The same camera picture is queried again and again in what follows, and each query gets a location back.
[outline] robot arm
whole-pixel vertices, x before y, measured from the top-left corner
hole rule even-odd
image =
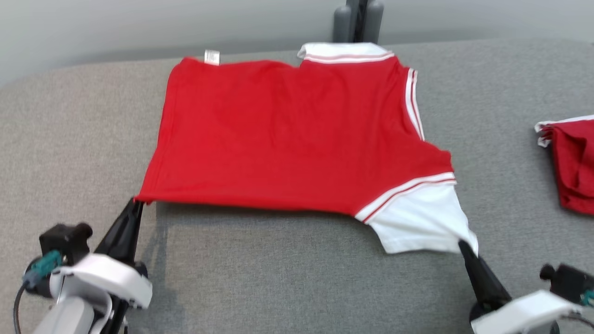
[[[551,290],[513,300],[486,262],[466,242],[460,241],[459,246],[477,300],[470,312],[475,334],[558,333],[556,320],[562,318],[592,326],[581,317],[594,289],[591,275],[565,264],[557,270],[547,264],[541,278],[551,281]]]
[[[92,230],[85,223],[58,224],[39,237],[43,255],[57,251],[64,262],[35,287],[27,288],[29,293],[56,300],[34,334],[117,334],[129,307],[149,306],[152,285],[147,269],[134,261],[143,206],[131,199],[94,253],[89,253],[87,239]],[[89,306],[93,310],[90,325]],[[71,316],[68,312],[76,307]]]

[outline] gray table surface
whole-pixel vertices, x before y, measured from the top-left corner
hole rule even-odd
[[[531,39],[387,48],[419,70],[425,135],[452,152],[462,208],[510,293],[546,288],[546,262],[594,273],[594,219],[559,207],[550,156],[532,130],[594,113],[594,48]],[[222,61],[297,65],[295,55]],[[0,89],[0,332],[11,332],[39,234],[84,220],[95,246],[140,189],[178,61],[85,65]],[[129,313],[131,333],[471,332],[462,257],[385,255],[370,228],[343,216],[157,203],[145,209],[138,257],[154,297]],[[23,333],[49,305],[23,298]]]

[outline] gray wall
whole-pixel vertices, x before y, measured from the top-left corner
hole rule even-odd
[[[344,0],[0,0],[0,85],[95,61],[297,49],[329,40]],[[592,0],[384,0],[381,43],[594,40]]]

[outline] shirt tag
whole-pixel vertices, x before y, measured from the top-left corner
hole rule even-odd
[[[215,50],[205,50],[204,51],[204,62],[210,65],[219,65],[220,62],[220,52]]]

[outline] black cable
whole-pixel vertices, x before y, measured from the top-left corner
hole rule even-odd
[[[12,322],[14,323],[14,333],[21,334],[21,324],[18,322],[18,306],[21,304],[21,297],[23,296],[23,292],[25,292],[25,288],[27,287],[27,283],[23,283],[21,288],[17,292],[17,297],[14,298],[14,308],[12,309]]]
[[[565,319],[569,319],[569,320],[575,320],[578,322],[581,322],[583,324],[585,324],[586,326],[589,326],[590,328],[594,329],[594,323],[591,322],[590,320],[584,318],[581,314],[579,313],[571,313],[570,315],[564,317]]]

